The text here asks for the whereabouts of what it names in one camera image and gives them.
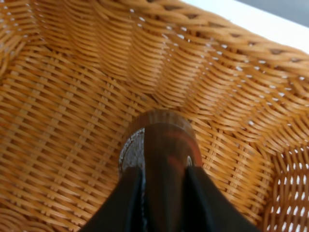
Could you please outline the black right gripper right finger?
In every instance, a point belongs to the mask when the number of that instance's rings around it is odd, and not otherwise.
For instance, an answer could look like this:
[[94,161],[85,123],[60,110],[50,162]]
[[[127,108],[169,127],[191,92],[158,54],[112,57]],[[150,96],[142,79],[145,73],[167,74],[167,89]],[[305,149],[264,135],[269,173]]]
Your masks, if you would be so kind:
[[186,232],[258,232],[227,198],[201,167],[186,169]]

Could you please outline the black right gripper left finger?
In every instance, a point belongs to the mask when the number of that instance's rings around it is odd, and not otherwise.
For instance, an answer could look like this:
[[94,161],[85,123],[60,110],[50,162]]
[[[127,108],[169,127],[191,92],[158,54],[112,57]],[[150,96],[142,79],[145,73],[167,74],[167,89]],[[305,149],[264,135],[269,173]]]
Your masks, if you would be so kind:
[[117,186],[101,208],[82,227],[83,232],[141,232],[142,171],[125,170]]

